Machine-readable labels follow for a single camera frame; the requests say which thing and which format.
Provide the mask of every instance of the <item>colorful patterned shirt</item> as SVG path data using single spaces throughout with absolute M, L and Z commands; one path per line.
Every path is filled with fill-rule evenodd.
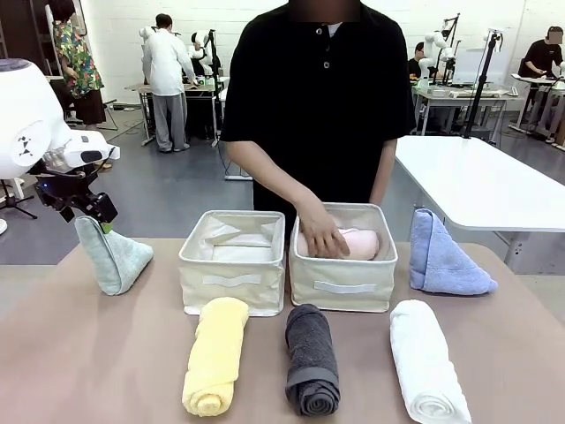
M 79 75 L 77 79 L 73 79 L 63 72 L 64 80 L 75 99 L 104 87 L 88 50 L 87 41 L 74 32 L 70 20 L 53 24 L 53 38 L 59 59 L 65 57 L 69 67 Z

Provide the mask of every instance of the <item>gray pants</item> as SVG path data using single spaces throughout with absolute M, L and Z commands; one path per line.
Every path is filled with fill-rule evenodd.
M 153 108 L 157 126 L 157 143 L 160 150 L 182 149 L 186 143 L 186 95 L 154 95 Z M 167 124 L 170 112 L 170 131 Z

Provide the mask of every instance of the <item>beige fabric basket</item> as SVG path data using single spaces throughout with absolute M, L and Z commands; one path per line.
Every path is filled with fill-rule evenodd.
M 187 314 L 220 297 L 244 301 L 251 316 L 283 310 L 283 214 L 209 211 L 178 255 Z
M 325 203 L 325 206 L 339 228 L 376 231 L 380 250 L 372 261 L 300 256 L 297 252 L 300 219 L 297 218 L 290 239 L 292 303 L 310 303 L 335 311 L 388 311 L 398 253 L 382 210 L 365 204 Z

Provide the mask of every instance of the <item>robot logo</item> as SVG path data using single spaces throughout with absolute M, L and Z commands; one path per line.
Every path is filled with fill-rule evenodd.
M 24 145 L 24 151 L 19 154 L 20 157 L 23 155 L 30 155 L 30 156 L 34 155 L 31 151 L 27 149 L 27 144 L 29 144 L 29 142 L 31 141 L 30 139 L 22 136 L 18 139 L 18 141 Z

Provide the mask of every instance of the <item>blue folded towel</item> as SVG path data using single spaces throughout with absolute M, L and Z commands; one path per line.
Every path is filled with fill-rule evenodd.
M 410 285 L 431 293 L 475 295 L 494 292 L 498 284 L 453 241 L 440 219 L 427 209 L 414 215 Z
M 98 222 L 81 216 L 74 223 L 80 244 L 94 263 L 101 290 L 115 296 L 132 287 L 139 274 L 153 259 L 153 248 L 111 231 L 104 234 Z

